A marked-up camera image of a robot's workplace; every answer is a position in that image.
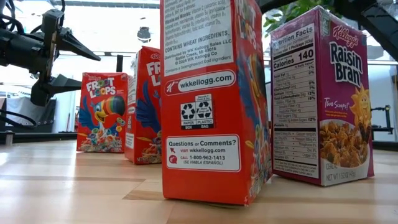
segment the cereal box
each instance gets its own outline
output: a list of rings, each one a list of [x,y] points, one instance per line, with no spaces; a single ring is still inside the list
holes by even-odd
[[[160,163],[161,137],[160,52],[152,47],[142,47],[129,76],[124,155],[135,164]]]
[[[249,205],[272,170],[260,9],[160,8],[164,197]]]
[[[126,97],[125,73],[83,74],[77,151],[124,151]]]
[[[372,177],[366,36],[322,7],[271,34],[275,174],[317,185]]]

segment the raisin bran box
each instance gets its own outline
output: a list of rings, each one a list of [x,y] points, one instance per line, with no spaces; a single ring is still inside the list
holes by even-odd
[[[123,152],[127,74],[83,73],[77,151]]]
[[[142,47],[132,62],[124,155],[135,164],[162,162],[159,58],[159,49]]]
[[[366,36],[318,6],[271,34],[274,174],[372,177]]]
[[[249,205],[272,175],[261,11],[254,0],[160,8],[164,197]]]

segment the wooden table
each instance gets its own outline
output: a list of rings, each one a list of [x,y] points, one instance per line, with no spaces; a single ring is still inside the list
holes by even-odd
[[[75,144],[0,148],[0,224],[398,223],[398,153],[374,152],[373,179],[323,188],[275,176],[250,207],[220,208],[164,200],[160,165]]]

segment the ceiling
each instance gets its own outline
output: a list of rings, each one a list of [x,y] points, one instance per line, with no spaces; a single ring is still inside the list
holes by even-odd
[[[398,16],[398,5],[395,0],[378,0],[385,8]],[[61,0],[25,0],[14,1],[17,18],[23,23],[27,32],[42,22],[41,14],[60,6]],[[148,44],[159,48],[160,15],[159,0],[66,0],[64,26],[72,29],[77,39],[93,51],[137,52],[141,41],[137,39],[140,27],[149,27],[152,41]],[[368,35],[368,52],[374,52],[370,59],[384,55],[384,51],[373,37]],[[269,51],[270,38],[263,40],[266,56]]]

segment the recycling symbol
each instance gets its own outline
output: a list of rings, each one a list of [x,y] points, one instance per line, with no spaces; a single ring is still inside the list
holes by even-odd
[[[210,119],[213,118],[211,101],[197,102],[197,116],[198,119]]]
[[[195,109],[193,107],[192,103],[186,103],[184,105],[181,105],[181,117],[184,120],[187,119],[194,119],[195,117]]]

